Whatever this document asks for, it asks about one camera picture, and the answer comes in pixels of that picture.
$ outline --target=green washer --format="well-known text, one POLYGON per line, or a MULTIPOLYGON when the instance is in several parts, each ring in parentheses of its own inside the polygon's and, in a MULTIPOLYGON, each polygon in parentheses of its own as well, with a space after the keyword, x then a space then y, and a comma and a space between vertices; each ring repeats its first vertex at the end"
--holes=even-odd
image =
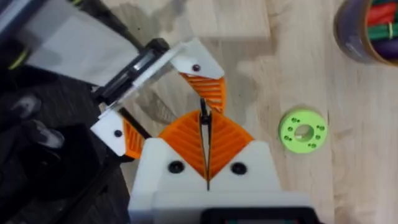
POLYGON ((312 110, 294 110, 279 123, 279 139, 290 151, 310 153, 317 150, 326 140, 328 126, 325 120, 312 110), (305 126, 303 134, 297 134, 299 127, 305 126))

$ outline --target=wooden table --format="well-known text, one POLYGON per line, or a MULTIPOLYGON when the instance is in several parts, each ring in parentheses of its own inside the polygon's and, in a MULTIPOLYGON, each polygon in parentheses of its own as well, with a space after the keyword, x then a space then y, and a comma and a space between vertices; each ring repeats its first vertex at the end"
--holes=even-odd
MULTIPOLYGON (((310 194, 325 223, 398 219, 398 70, 345 56, 333 37, 342 0, 105 0, 144 44, 199 37, 226 72, 226 116, 270 144, 284 190, 310 194), (326 144, 306 155, 277 137, 294 106, 319 111, 326 144)), ((126 102, 153 134, 199 108, 175 71, 126 102)))

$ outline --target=wood surface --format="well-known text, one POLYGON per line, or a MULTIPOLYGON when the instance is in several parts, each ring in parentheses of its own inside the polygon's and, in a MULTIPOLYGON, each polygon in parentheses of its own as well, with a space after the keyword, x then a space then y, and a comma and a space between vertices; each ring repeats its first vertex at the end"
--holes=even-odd
MULTIPOLYGON (((325 223, 398 220, 398 74, 352 61, 333 37, 342 0, 104 0, 144 44, 199 37, 226 72, 226 116, 270 144, 284 190, 310 194, 325 223), (306 155, 277 137, 284 113, 314 108, 326 144, 306 155)), ((153 134, 199 108, 169 69, 126 106, 153 134)))

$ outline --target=orange ribbed pad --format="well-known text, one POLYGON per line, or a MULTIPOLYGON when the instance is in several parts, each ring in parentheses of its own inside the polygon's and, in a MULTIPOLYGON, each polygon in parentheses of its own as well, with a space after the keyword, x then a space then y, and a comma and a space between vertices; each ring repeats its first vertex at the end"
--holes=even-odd
POLYGON ((242 127, 215 111, 211 112, 209 179, 233 159, 253 137, 242 127))
POLYGON ((144 137, 125 119, 123 120, 124 140, 126 143, 126 156, 139 159, 141 157, 144 137))
POLYGON ((203 178, 206 178, 199 110, 174 121, 163 130, 159 137, 166 141, 203 178))
POLYGON ((206 100, 207 105, 224 113, 225 108, 225 82, 224 78, 218 80, 180 73, 192 88, 206 100))

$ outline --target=screw hole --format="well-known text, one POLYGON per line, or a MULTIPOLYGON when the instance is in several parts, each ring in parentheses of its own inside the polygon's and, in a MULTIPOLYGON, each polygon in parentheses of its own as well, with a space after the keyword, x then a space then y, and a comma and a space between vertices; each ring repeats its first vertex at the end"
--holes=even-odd
POLYGON ((181 161, 173 161, 169 164, 169 172, 172 174, 179 174, 184 170, 185 166, 181 161))
POLYGON ((115 137, 120 138, 123 135, 123 132, 120 130, 115 130, 113 134, 115 137))
POLYGON ((248 168, 242 162, 235 162, 231 166, 231 171, 236 175, 244 175, 248 171, 248 168))
POLYGON ((200 65, 198 65, 198 64, 193 65, 193 66, 192 66, 192 70, 193 70, 194 72, 199 72, 199 71, 200 71, 200 65))

